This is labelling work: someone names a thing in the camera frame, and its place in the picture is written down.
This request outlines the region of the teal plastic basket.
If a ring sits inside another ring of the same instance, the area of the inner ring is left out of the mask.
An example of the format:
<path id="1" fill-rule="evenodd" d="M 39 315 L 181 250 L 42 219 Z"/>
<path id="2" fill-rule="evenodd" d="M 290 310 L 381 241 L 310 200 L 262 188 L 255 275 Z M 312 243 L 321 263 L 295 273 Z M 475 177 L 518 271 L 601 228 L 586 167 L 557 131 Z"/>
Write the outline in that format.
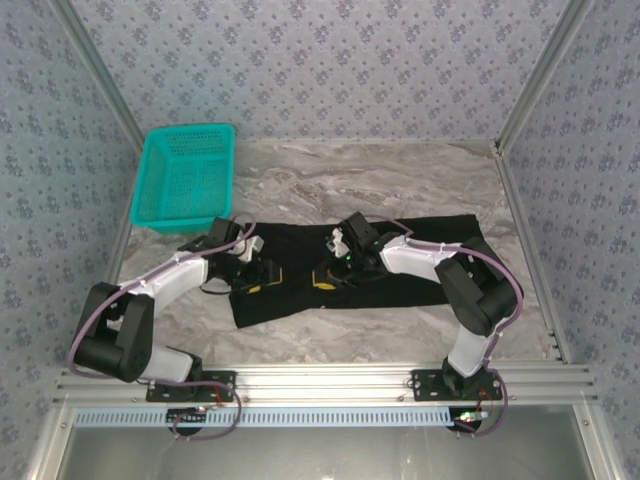
<path id="1" fill-rule="evenodd" d="M 156 128 L 146 136 L 130 221 L 160 234 L 207 231 L 232 211 L 236 131 L 230 124 Z"/>

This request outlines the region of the small black circuit board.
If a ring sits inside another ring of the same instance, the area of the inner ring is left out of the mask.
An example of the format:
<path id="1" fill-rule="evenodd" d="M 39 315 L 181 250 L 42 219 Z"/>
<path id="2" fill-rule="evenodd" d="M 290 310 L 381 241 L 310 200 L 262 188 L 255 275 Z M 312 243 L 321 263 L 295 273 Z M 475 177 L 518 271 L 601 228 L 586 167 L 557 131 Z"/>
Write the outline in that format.
<path id="1" fill-rule="evenodd" d="M 196 408 L 174 408 L 168 409 L 165 414 L 165 422 L 168 425 L 200 425 L 207 419 L 205 410 Z"/>
<path id="2" fill-rule="evenodd" d="M 482 422 L 489 416 L 489 414 L 483 410 L 469 410 L 464 408 L 452 408 L 450 415 L 453 421 L 450 429 L 469 434 L 477 432 Z"/>

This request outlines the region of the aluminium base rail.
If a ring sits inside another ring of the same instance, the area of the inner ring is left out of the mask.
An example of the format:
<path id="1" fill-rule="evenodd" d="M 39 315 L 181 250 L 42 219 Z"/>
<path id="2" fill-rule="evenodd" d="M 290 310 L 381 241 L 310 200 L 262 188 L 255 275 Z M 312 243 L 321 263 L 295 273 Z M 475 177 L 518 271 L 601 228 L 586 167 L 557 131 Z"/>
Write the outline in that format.
<path id="1" fill-rule="evenodd" d="M 515 405 L 592 403 L 599 400 L 584 365 L 551 361 L 496 362 Z M 236 388 L 249 406 L 393 406 L 414 401 L 415 364 L 301 364 L 234 366 Z M 118 380 L 61 374 L 53 402 L 75 406 L 140 406 L 146 389 Z"/>

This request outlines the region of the black t-shirt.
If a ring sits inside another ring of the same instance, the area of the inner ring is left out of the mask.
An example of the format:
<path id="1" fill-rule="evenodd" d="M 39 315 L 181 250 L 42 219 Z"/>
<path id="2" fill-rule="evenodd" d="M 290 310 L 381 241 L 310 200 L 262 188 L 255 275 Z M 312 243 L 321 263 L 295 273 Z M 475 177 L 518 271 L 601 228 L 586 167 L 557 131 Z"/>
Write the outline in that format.
<path id="1" fill-rule="evenodd" d="M 328 255 L 331 225 L 258 223 L 264 256 L 283 270 L 280 284 L 256 293 L 234 290 L 229 302 L 236 326 L 246 328 L 310 309 L 376 309 L 446 305 L 440 284 L 411 275 L 388 274 L 357 287 L 323 290 L 313 285 L 312 270 Z"/>

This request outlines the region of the aluminium lower frame bar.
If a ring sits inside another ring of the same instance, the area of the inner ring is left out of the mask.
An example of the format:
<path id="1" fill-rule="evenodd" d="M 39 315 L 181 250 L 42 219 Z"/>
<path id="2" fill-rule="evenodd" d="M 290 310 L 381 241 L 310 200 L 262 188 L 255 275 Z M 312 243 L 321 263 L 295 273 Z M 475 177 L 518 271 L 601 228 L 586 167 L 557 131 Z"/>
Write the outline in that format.
<path id="1" fill-rule="evenodd" d="M 602 408 L 582 403 L 573 409 L 594 479 L 627 480 Z"/>
<path id="2" fill-rule="evenodd" d="M 53 407 L 45 417 L 26 480 L 56 480 L 73 429 L 76 416 L 74 407 Z"/>

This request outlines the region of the aluminium frame post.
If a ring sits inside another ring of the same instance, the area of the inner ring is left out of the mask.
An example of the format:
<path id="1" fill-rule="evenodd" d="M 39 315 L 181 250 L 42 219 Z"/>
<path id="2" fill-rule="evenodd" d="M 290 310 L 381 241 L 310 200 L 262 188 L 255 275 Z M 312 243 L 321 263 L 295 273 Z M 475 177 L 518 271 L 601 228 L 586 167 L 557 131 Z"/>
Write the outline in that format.
<path id="1" fill-rule="evenodd" d="M 565 8 L 495 139 L 498 155 L 505 156 L 513 146 L 594 3 L 595 0 L 566 1 Z"/>
<path id="2" fill-rule="evenodd" d="M 124 135 L 138 154 L 144 135 L 71 0 L 47 0 Z"/>

